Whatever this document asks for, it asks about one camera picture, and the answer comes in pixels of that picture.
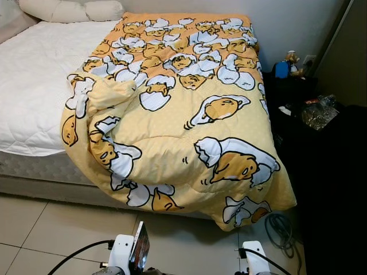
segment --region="comforter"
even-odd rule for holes
[[[132,14],[68,80],[65,150],[105,193],[223,230],[296,204],[243,15]]]

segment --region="plastic bag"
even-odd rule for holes
[[[323,129],[334,117],[338,115],[335,107],[335,96],[319,96],[317,103],[307,105],[301,115],[302,120],[317,131]]]

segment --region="wall outlet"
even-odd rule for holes
[[[303,60],[303,66],[306,66],[306,63],[311,61],[312,64],[315,62],[316,56],[306,56]]]

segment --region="black cable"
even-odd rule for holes
[[[271,263],[273,266],[275,266],[276,268],[278,268],[284,274],[286,274],[286,275],[292,275],[291,273],[289,273],[288,271],[286,271],[284,268],[282,268],[280,265],[278,265],[276,262],[273,262],[271,259],[265,257],[264,255],[260,254],[257,251],[254,251],[254,250],[248,249],[248,248],[240,248],[239,251],[245,251],[245,252],[253,253],[253,254],[259,256],[260,258],[266,260],[267,262]]]
[[[276,243],[271,237],[268,223],[280,237],[280,243]],[[294,253],[296,253],[298,259],[297,275],[299,275],[302,267],[302,259],[296,246],[297,239],[293,236],[291,221],[284,215],[270,214],[265,218],[265,230],[270,242],[277,248],[281,249],[289,259],[292,259],[294,257]]]
[[[95,242],[95,243],[91,243],[90,245],[87,245],[81,249],[79,249],[78,251],[75,251],[74,253],[70,254],[69,256],[67,256],[65,259],[63,259],[61,262],[59,262],[51,271],[50,273],[48,273],[48,275],[52,275],[56,272],[57,269],[60,268],[61,265],[63,265],[64,263],[66,263],[67,261],[69,261],[71,258],[73,258],[74,256],[78,255],[79,253],[89,249],[89,248],[92,248],[94,246],[97,246],[97,245],[102,245],[104,243],[108,243],[108,247],[113,247],[114,245],[114,242],[115,240],[114,239],[108,239],[108,240],[105,240],[105,241],[100,241],[100,242]]]

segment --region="mattress pad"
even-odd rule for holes
[[[115,25],[40,22],[0,44],[0,151],[64,152],[59,125],[72,94],[66,77]]]

